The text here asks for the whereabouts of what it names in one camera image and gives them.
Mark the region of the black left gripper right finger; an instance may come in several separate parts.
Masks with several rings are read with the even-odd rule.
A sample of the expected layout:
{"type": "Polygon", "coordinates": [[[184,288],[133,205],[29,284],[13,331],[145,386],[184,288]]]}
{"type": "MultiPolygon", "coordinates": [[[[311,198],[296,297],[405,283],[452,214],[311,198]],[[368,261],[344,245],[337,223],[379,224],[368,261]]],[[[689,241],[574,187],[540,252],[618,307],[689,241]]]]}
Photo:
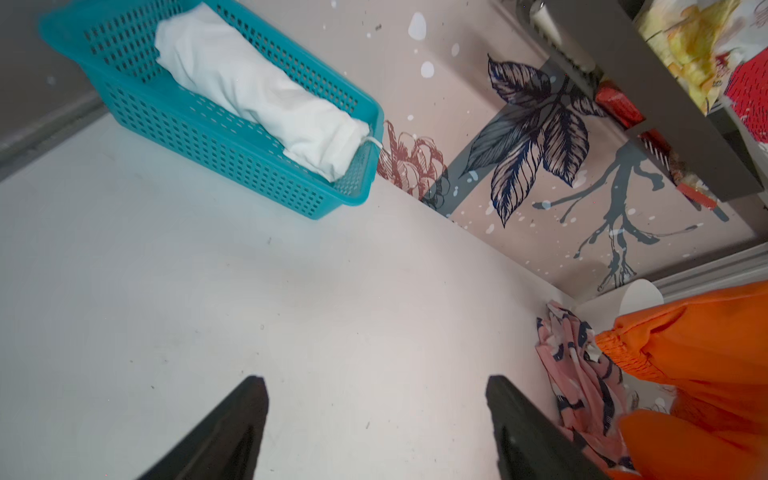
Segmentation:
{"type": "Polygon", "coordinates": [[[485,396],[493,423],[501,478],[607,477],[506,377],[489,377],[485,396]]]}

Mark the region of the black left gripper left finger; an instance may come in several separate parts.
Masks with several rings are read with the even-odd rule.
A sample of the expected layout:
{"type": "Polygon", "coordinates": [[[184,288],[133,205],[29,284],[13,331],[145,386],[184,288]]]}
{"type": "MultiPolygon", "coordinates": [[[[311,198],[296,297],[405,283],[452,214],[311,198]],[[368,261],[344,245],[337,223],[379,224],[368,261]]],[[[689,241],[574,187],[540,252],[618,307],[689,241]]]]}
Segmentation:
{"type": "Polygon", "coordinates": [[[252,479],[269,410],[261,377],[246,377],[143,479],[252,479]]]}

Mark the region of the orange cloth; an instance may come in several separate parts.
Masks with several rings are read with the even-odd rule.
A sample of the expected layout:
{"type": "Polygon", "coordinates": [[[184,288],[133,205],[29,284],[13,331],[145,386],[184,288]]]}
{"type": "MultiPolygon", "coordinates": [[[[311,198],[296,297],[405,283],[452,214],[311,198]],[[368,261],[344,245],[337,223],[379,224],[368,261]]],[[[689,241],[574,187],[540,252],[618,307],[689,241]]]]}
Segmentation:
{"type": "Polygon", "coordinates": [[[635,478],[766,478],[766,282],[621,316],[596,343],[625,373],[676,391],[668,413],[619,421],[635,478]]]}

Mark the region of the white shorts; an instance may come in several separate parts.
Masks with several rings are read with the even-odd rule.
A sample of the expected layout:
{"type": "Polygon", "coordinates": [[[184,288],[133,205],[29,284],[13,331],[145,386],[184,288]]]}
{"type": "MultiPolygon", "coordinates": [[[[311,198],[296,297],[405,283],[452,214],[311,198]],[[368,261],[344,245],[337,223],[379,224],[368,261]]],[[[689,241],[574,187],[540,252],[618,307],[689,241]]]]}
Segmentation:
{"type": "Polygon", "coordinates": [[[204,3],[160,21],[155,48],[179,85],[260,124],[287,158],[327,181],[347,173],[364,143],[377,142],[367,124],[291,80],[204,3]]]}

